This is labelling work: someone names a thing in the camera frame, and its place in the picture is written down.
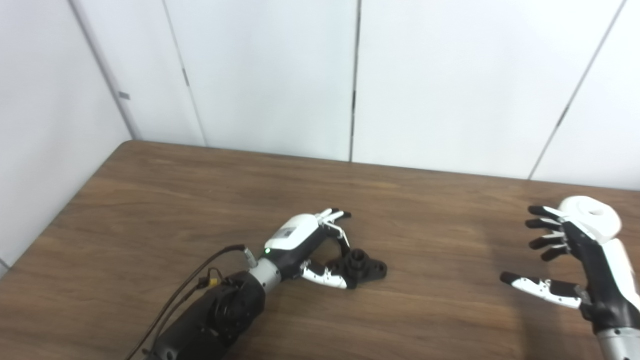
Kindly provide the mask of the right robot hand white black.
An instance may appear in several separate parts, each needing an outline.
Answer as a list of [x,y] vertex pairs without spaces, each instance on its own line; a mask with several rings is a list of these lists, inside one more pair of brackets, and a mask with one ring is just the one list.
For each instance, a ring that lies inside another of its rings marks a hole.
[[606,360],[639,358],[639,288],[626,247],[618,238],[622,220],[617,212],[588,196],[572,196],[559,208],[532,205],[526,221],[530,229],[549,233],[532,240],[531,249],[545,249],[541,259],[551,262],[572,255],[582,265],[586,287],[565,281],[503,272],[510,287],[555,305],[578,309],[592,325]]

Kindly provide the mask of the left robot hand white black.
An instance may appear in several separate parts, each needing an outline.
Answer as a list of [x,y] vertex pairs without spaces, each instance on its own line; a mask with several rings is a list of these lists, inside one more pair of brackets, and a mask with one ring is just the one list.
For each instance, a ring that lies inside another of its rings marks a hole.
[[338,208],[293,216],[266,241],[257,265],[249,270],[249,274],[266,294],[282,282],[297,278],[334,289],[356,289],[354,280],[348,280],[336,269],[311,260],[326,239],[337,241],[342,256],[349,254],[350,242],[336,221],[351,216],[350,212]]

